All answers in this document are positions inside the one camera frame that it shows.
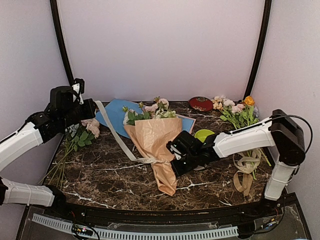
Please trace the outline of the white rose fake flower stem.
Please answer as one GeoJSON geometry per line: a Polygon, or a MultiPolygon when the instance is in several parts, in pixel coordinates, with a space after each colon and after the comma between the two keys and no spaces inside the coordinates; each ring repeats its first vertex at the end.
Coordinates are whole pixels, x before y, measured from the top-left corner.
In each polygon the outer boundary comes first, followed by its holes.
{"type": "Polygon", "coordinates": [[[127,106],[122,107],[122,111],[125,113],[123,124],[134,126],[136,121],[151,119],[151,113],[144,109],[142,102],[138,103],[138,107],[142,110],[142,113],[137,113],[133,109],[129,109],[127,106]]]}

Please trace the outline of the pink rose fake flower stem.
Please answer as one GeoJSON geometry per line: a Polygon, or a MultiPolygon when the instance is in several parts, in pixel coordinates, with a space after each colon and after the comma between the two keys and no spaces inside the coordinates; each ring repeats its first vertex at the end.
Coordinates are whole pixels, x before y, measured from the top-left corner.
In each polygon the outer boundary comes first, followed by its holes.
{"type": "Polygon", "coordinates": [[[144,111],[149,112],[151,114],[156,114],[159,110],[168,110],[169,109],[169,101],[165,98],[161,98],[160,96],[154,98],[154,104],[151,106],[144,106],[144,111]]]}

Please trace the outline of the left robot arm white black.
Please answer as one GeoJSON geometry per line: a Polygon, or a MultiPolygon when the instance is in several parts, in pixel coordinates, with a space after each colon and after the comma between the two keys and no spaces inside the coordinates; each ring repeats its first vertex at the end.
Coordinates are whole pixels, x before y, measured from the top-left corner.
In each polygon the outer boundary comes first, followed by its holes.
{"type": "MultiPolygon", "coordinates": [[[[71,86],[59,86],[50,91],[50,102],[44,111],[30,115],[18,130],[0,142],[0,168],[3,170],[29,150],[63,134],[82,120],[96,116],[96,104],[83,99],[84,83],[77,79],[71,86]]],[[[71,213],[64,194],[52,185],[30,185],[0,179],[0,203],[50,207],[60,218],[71,213]]]]}

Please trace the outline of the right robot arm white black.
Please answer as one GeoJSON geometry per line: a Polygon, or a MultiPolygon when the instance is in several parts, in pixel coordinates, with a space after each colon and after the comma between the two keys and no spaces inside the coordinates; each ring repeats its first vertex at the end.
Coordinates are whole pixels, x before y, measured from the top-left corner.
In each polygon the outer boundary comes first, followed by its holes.
{"type": "Polygon", "coordinates": [[[260,158],[261,148],[276,147],[278,158],[266,184],[264,199],[255,205],[255,213],[266,217],[274,210],[274,201],[280,198],[310,149],[305,145],[304,131],[295,118],[276,109],[269,118],[237,130],[211,134],[204,142],[184,130],[166,144],[175,156],[171,161],[172,169],[179,177],[196,167],[246,151],[260,158]]]}

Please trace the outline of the beige pink wrapping paper sheet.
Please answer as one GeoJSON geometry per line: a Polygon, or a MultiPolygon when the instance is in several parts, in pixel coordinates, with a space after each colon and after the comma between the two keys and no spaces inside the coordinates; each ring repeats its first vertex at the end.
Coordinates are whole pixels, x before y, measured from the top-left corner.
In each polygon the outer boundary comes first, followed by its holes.
{"type": "Polygon", "coordinates": [[[136,120],[124,129],[138,152],[151,164],[158,190],[173,196],[177,179],[171,167],[175,156],[167,149],[167,143],[182,131],[182,120],[178,117],[136,120]]]}

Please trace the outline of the brown twine ribbon bundle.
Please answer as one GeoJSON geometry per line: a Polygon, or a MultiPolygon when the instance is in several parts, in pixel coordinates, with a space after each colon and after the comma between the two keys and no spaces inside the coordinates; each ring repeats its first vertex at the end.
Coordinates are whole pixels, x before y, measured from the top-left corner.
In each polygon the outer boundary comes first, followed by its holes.
{"type": "Polygon", "coordinates": [[[237,168],[237,172],[233,175],[233,184],[236,190],[247,197],[255,177],[255,171],[261,163],[262,154],[258,148],[237,153],[241,158],[235,160],[233,156],[233,164],[237,168]]]}

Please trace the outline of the green leafy fake flower bunch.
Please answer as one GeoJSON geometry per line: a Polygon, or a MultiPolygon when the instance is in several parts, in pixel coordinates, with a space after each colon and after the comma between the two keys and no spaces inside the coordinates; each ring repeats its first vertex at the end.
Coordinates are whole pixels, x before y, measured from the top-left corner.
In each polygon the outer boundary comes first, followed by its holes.
{"type": "Polygon", "coordinates": [[[170,109],[159,109],[155,112],[156,119],[177,118],[176,112],[170,109]]]}

